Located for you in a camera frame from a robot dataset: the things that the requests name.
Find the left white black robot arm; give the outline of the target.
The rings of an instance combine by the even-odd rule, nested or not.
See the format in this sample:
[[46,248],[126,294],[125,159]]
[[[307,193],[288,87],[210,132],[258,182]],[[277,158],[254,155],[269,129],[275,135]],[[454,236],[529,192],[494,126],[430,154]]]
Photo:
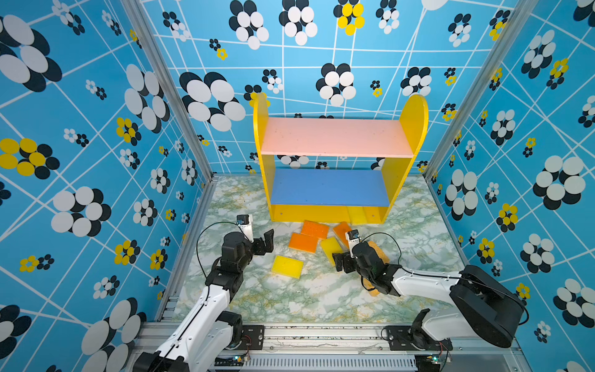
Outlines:
[[221,256],[212,265],[198,302],[155,352],[141,353],[133,370],[206,371],[224,349],[239,344],[243,319],[228,307],[252,259],[273,250],[273,229],[262,238],[252,238],[243,231],[226,234]]

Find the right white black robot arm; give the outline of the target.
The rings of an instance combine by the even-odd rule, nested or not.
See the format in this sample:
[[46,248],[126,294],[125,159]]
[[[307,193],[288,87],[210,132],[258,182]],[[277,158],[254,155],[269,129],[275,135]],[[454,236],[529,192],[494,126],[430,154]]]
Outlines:
[[367,242],[333,254],[336,270],[359,274],[367,291],[396,297],[418,296],[450,305],[440,311],[424,308],[408,331],[394,336],[418,350],[441,346],[452,338],[475,337],[495,347],[513,344],[522,316],[522,301],[486,272],[474,265],[461,271],[435,273],[413,271],[397,263],[385,263]]

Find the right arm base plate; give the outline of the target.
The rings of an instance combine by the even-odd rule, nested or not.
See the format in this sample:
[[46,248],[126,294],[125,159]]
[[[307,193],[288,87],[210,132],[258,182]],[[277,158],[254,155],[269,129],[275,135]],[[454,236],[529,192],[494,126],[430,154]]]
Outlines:
[[381,330],[381,339],[388,342],[391,351],[452,351],[449,339],[434,340],[423,330],[412,330],[409,325],[387,325]]

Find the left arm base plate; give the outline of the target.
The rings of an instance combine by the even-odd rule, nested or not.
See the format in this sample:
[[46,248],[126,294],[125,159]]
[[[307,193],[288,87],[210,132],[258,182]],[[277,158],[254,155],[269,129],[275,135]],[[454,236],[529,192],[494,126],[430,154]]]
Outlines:
[[238,339],[233,339],[227,350],[263,350],[264,325],[244,325]]

